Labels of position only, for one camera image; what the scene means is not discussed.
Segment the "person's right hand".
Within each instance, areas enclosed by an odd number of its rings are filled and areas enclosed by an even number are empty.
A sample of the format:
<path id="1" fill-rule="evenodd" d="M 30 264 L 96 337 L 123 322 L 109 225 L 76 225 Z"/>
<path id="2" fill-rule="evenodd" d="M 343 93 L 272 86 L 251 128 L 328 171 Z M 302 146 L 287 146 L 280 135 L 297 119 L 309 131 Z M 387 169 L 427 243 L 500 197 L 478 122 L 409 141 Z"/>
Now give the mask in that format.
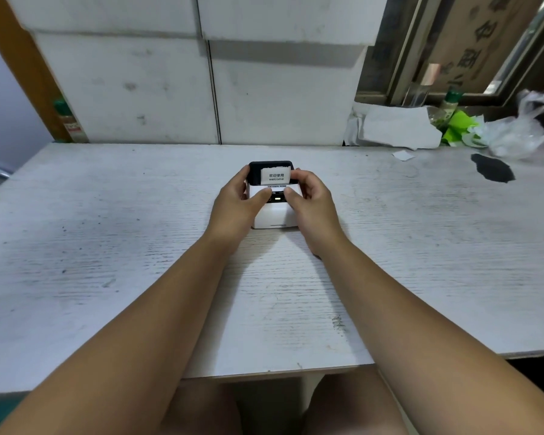
<path id="1" fill-rule="evenodd" d="M 342 229 L 330 190 L 313 172 L 301 169 L 291 171 L 302 190 L 302 206 L 292 208 L 297 226 L 311 253 L 323 259 L 347 240 Z"/>

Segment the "person's left hand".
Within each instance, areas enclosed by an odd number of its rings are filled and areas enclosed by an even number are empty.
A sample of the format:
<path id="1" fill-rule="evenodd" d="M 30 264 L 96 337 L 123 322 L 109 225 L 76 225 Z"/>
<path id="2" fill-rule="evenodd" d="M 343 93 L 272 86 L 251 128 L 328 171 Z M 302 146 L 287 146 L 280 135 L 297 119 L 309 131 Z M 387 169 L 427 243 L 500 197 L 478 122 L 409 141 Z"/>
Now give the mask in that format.
<path id="1" fill-rule="evenodd" d="M 246 197 L 246 179 L 250 167 L 245 165 L 224 185 L 212 207 L 203 236 L 218 249 L 232 255 L 247 236 L 259 211 L 251 211 Z"/>

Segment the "white label printer black lid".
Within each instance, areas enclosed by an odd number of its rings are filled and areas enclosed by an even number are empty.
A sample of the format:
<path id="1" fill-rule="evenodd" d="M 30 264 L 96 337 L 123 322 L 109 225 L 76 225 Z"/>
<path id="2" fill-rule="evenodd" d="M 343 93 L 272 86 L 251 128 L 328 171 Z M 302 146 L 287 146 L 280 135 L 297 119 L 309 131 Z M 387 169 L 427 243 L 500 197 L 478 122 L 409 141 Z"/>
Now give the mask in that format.
<path id="1" fill-rule="evenodd" d="M 263 167 L 290 166 L 294 169 L 289 160 L 277 161 L 255 161 L 249 164 L 250 171 L 246 179 L 247 198 L 252 197 L 262 188 L 267 186 L 260 185 L 261 169 Z M 270 200 L 265 204 L 254 219 L 253 229 L 269 228 L 292 228 L 297 227 L 296 214 L 290 205 L 286 202 L 283 190 L 285 187 L 291 187 L 302 195 L 300 184 L 297 180 L 291 178 L 287 185 L 269 187 L 273 190 Z"/>

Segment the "person's right forearm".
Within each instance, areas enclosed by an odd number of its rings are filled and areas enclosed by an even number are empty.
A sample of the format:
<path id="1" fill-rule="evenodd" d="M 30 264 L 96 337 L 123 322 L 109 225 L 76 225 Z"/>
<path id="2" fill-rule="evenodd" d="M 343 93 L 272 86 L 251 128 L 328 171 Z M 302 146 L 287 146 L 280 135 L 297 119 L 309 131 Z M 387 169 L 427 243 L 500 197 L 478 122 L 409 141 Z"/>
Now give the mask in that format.
<path id="1" fill-rule="evenodd" d="M 544 392 L 344 235 L 310 241 L 355 328 L 423 435 L 544 435 Z"/>

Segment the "person's left forearm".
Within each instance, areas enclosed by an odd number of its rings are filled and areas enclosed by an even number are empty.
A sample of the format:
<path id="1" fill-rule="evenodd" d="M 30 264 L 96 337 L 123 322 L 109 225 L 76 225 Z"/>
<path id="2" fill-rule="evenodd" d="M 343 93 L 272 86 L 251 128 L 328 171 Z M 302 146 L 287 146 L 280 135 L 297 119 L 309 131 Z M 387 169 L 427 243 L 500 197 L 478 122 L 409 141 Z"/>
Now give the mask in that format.
<path id="1" fill-rule="evenodd" d="M 238 243 L 205 232 L 134 302 L 61 363 L 0 424 L 0 435 L 156 431 Z"/>

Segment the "white printed label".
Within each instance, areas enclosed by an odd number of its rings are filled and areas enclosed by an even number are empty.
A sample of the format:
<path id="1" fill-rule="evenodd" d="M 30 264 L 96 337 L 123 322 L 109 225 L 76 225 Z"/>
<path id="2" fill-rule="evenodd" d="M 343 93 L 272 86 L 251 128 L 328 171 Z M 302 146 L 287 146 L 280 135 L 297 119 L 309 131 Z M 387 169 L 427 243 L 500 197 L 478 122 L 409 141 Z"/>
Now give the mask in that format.
<path id="1" fill-rule="evenodd" d="M 263 167 L 260 185 L 267 187 L 287 185 L 291 180 L 291 171 L 290 166 Z"/>

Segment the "crumpled white paper sheet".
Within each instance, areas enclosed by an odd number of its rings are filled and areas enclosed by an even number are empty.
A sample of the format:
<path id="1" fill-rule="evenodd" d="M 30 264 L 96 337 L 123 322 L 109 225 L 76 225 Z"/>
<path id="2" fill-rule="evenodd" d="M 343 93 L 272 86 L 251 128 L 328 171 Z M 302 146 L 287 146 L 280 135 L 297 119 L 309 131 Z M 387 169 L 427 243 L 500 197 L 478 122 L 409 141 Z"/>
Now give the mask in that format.
<path id="1" fill-rule="evenodd" d="M 346 146 L 387 146 L 432 150 L 442 132 L 430 123 L 435 107 L 402 108 L 354 102 L 343 136 Z"/>

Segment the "clear bottle copper cap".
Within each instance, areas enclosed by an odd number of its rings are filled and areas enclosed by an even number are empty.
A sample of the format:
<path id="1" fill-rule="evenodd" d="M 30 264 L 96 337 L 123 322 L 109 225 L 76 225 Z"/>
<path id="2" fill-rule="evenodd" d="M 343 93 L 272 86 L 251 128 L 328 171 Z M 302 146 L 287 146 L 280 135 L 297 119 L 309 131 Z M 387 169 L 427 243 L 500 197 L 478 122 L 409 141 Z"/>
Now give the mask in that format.
<path id="1" fill-rule="evenodd" d="M 442 70 L 441 64 L 428 64 L 421 80 L 412 82 L 401 104 L 403 108 L 421 108 L 425 105 L 431 87 Z"/>

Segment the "bright green paper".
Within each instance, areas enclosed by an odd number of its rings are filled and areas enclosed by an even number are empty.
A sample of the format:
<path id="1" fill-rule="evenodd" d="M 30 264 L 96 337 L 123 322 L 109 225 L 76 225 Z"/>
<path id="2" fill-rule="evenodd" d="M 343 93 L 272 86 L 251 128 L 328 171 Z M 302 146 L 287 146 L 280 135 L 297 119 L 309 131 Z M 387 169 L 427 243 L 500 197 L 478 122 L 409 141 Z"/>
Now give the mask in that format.
<path id="1" fill-rule="evenodd" d="M 455 111 L 442 135 L 441 143 L 450 147 L 486 148 L 487 145 L 478 132 L 484 124 L 485 119 L 482 115 L 469 116 L 464 111 Z"/>

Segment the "green capped sauce bottle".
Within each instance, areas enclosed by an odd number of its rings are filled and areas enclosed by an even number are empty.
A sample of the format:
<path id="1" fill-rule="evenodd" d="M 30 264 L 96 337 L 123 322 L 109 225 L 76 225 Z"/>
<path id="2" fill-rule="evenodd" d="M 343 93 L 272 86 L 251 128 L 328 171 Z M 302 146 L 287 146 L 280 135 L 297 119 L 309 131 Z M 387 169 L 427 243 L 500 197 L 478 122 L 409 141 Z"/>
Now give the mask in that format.
<path id="1" fill-rule="evenodd" d="M 453 86 L 449 88 L 439 107 L 439 115 L 436 123 L 438 128 L 442 128 L 449 123 L 463 95 L 464 93 L 457 88 Z"/>

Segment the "green capped plastic bottle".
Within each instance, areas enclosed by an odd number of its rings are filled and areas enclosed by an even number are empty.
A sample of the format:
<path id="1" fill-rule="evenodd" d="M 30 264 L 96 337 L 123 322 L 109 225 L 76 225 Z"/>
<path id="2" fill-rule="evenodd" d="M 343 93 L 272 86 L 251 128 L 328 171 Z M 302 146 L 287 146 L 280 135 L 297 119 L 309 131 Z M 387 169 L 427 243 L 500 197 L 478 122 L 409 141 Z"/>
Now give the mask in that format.
<path id="1" fill-rule="evenodd" d="M 57 112 L 59 120 L 67 130 L 72 142 L 86 144 L 89 143 L 88 137 L 80 125 L 79 121 L 73 114 L 71 107 L 67 104 L 64 98 L 59 98 L 53 101 L 53 107 Z"/>

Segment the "black flat scrap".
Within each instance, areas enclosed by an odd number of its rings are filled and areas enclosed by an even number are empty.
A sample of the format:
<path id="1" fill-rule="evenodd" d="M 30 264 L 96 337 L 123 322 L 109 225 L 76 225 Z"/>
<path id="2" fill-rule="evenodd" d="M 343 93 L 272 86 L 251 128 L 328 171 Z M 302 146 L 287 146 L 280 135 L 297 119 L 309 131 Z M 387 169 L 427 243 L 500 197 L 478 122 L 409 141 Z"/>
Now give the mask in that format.
<path id="1" fill-rule="evenodd" d="M 471 154 L 471 161 L 476 165 L 478 174 L 488 181 L 508 183 L 516 179 L 511 167 L 502 160 L 474 153 Z"/>

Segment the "person's right leg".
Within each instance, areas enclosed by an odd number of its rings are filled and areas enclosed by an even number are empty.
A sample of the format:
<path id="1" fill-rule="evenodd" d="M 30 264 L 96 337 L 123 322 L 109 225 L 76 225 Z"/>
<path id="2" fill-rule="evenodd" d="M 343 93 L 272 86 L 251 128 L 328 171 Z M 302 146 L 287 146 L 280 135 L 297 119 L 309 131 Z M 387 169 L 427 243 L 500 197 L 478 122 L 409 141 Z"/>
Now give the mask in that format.
<path id="1" fill-rule="evenodd" d="M 376 366 L 326 374 L 315 387 L 302 435 L 409 435 Z"/>

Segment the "clear plastic bag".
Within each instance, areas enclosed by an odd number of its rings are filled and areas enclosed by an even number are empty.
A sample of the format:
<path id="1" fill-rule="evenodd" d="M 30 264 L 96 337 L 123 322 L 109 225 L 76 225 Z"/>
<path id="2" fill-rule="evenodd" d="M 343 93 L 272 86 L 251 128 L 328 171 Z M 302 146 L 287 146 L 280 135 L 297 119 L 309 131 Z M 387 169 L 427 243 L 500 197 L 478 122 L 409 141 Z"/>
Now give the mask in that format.
<path id="1" fill-rule="evenodd" d="M 462 136 L 464 145 L 483 148 L 506 160 L 544 160 L 544 127 L 537 119 L 544 114 L 544 93 L 522 90 L 517 94 L 517 115 L 486 122 L 475 116 L 475 125 Z"/>

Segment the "brown printed cardboard sheet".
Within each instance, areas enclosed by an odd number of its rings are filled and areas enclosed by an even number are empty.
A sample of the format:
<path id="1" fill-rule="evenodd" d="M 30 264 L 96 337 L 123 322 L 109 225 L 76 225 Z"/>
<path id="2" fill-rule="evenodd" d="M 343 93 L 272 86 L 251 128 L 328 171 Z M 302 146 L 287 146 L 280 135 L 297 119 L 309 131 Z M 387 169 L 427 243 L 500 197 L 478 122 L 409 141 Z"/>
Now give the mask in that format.
<path id="1" fill-rule="evenodd" d="M 450 0 L 425 62 L 439 64 L 434 94 L 484 94 L 544 0 Z"/>

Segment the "metal window frame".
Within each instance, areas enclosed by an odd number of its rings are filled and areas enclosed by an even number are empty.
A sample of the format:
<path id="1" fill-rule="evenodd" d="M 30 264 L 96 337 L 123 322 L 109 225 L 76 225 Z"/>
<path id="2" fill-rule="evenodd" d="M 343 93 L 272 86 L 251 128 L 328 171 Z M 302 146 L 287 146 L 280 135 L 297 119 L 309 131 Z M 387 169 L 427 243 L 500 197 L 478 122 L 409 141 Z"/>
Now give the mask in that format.
<path id="1" fill-rule="evenodd" d="M 425 57 L 433 46 L 430 30 L 441 25 L 450 4 L 450 0 L 387 0 L 377 41 L 367 50 L 356 102 L 401 105 L 410 84 L 420 80 L 428 66 Z M 529 80 L 540 57 L 544 57 L 544 3 L 486 93 L 464 93 L 460 104 L 507 107 L 519 90 L 543 89 L 531 86 Z M 427 103 L 438 103 L 443 95 L 430 89 Z"/>

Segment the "orange wooden post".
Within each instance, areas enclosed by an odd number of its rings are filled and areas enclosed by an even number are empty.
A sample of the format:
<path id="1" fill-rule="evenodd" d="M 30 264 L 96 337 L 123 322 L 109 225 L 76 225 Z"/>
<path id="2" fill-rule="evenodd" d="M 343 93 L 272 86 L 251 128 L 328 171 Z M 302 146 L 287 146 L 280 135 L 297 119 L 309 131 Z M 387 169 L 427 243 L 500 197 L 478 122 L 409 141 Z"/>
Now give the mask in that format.
<path id="1" fill-rule="evenodd" d="M 55 100 L 63 95 L 34 39 L 21 27 L 7 0 L 0 0 L 0 55 L 52 137 L 72 142 L 54 108 Z"/>

